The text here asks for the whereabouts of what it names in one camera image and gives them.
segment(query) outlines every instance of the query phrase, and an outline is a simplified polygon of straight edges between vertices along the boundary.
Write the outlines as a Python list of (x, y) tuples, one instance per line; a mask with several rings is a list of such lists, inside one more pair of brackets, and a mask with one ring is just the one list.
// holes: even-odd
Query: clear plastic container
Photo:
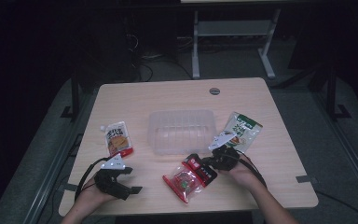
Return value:
[(215, 136), (211, 110), (156, 111), (149, 117), (148, 141), (159, 155), (210, 153)]

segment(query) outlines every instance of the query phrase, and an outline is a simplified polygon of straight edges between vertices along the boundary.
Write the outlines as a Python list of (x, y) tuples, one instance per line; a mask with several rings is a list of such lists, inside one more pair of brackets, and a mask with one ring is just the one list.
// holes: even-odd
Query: table top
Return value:
[[(218, 88), (220, 94), (211, 95), (210, 88)], [(120, 216), (257, 208), (252, 195), (229, 176), (218, 175), (189, 203), (180, 201), (163, 182), (162, 176), (169, 175), (187, 155), (156, 155), (147, 142), (148, 118), (154, 111), (182, 109), (212, 110), (219, 133), (233, 111), (262, 124), (263, 130), (246, 154), (264, 176), (268, 190), (286, 208), (317, 205), (311, 183), (296, 180), (297, 176), (307, 174), (264, 79), (208, 79), (101, 86), (68, 182), (77, 185), (90, 164), (108, 156), (101, 126), (125, 121), (134, 152), (124, 162), (133, 171), (130, 175), (120, 175), (118, 181), (143, 189), (130, 195), (127, 201), (105, 204), (95, 214)], [(91, 173), (99, 167), (96, 165)], [(73, 191), (65, 191), (59, 209), (62, 216), (73, 205), (74, 195)]]

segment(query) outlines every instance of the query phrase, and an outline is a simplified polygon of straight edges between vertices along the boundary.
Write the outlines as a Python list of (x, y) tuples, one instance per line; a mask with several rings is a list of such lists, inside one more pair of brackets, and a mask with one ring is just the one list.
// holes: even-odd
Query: food package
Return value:
[(243, 114), (232, 112), (223, 132), (235, 136), (226, 142), (226, 146), (245, 152), (261, 132), (263, 126)]
[(191, 154), (170, 175), (164, 175), (162, 179), (184, 203), (188, 203), (216, 177), (217, 172), (204, 165), (197, 154)]
[(105, 141), (109, 156), (114, 157), (120, 153), (125, 157), (133, 152), (127, 126), (124, 121), (110, 124), (105, 129)]

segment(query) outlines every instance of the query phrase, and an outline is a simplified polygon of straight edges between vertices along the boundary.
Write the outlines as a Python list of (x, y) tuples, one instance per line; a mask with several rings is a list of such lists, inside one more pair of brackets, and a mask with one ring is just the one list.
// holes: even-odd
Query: floor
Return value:
[[(300, 72), (287, 69), (294, 39), (272, 43), (268, 56), (277, 75), (273, 80), (266, 78), (258, 58), (259, 43), (243, 42), (202, 51), (200, 79), (262, 77), (271, 87)], [(190, 50), (184, 49), (175, 63), (164, 57), (144, 61), (136, 81), (190, 79), (190, 55)], [(351, 87), (339, 79), (337, 103), (347, 107), (351, 119), (332, 122), (324, 110), (325, 90), (310, 92), (310, 79), (305, 77), (286, 89), (270, 89), (320, 200), (314, 208), (290, 212), (301, 223), (358, 223), (358, 174), (345, 147), (352, 146), (358, 156), (358, 102)], [(62, 86), (0, 202), (0, 223), (60, 222), (62, 185), (70, 174), (97, 93), (98, 89), (80, 93), (81, 111), (71, 121), (60, 118), (71, 104), (70, 81)], [(338, 138), (340, 133), (348, 142)], [(263, 223), (259, 211), (252, 211), (252, 215), (255, 224)], [(84, 223), (115, 223), (115, 218), (89, 217)]]

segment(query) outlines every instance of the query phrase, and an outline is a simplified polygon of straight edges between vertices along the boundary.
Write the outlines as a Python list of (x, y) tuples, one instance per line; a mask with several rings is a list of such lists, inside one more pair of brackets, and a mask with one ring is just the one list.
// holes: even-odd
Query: hand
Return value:
[(81, 223), (81, 221), (92, 214), (98, 207), (106, 202), (116, 199), (112, 195), (101, 192), (95, 186), (94, 176), (84, 185), (83, 190), (77, 197), (75, 204), (66, 214), (62, 223)]
[[(241, 155), (241, 159), (252, 164), (250, 159), (244, 155)], [(238, 184), (246, 187), (250, 191), (267, 223), (298, 223), (293, 216), (272, 196), (272, 194), (257, 179), (252, 171), (240, 162), (238, 162), (237, 165), (230, 171), (220, 171), (220, 173), (231, 175)]]
[[(241, 155), (240, 159), (246, 161), (249, 164), (252, 164), (250, 159), (244, 155)], [(230, 175), (239, 185), (244, 186), (247, 189), (251, 189), (254, 186), (259, 187), (259, 185), (261, 184), (257, 177), (252, 173), (252, 171), (240, 162), (238, 162), (237, 165), (230, 171), (219, 171), (219, 173)]]

